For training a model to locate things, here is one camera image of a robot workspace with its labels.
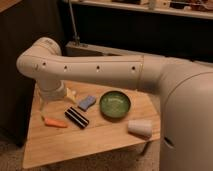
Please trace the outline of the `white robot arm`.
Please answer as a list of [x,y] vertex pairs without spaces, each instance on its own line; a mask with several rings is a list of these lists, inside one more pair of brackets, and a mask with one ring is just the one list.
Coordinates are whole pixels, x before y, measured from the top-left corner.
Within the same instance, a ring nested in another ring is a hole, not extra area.
[[160,171],[213,171],[213,67],[156,55],[64,57],[42,37],[16,62],[36,80],[41,97],[57,100],[73,80],[160,96]]

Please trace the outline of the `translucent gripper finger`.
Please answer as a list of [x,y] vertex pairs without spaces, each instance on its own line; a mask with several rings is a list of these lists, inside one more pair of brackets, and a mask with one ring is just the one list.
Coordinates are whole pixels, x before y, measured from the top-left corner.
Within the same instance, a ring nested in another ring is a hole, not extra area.
[[39,97],[39,111],[40,111],[40,115],[41,117],[44,117],[44,108],[46,106],[46,101],[42,99],[42,97]]

